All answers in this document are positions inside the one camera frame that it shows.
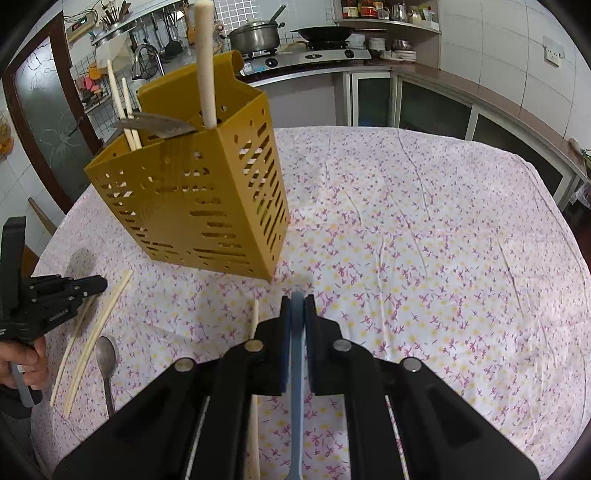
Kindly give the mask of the person left hand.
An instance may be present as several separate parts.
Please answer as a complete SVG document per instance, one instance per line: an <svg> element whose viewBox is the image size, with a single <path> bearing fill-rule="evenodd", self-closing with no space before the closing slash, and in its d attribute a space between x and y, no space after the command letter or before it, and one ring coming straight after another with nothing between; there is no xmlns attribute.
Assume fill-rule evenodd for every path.
<svg viewBox="0 0 591 480"><path fill-rule="evenodd" d="M31 346L15 342L2 342L0 361L0 382L6 387L17 388L10 368L11 362L22 367L24 383L33 390L41 390L47 383L49 370L44 336L37 338Z"/></svg>

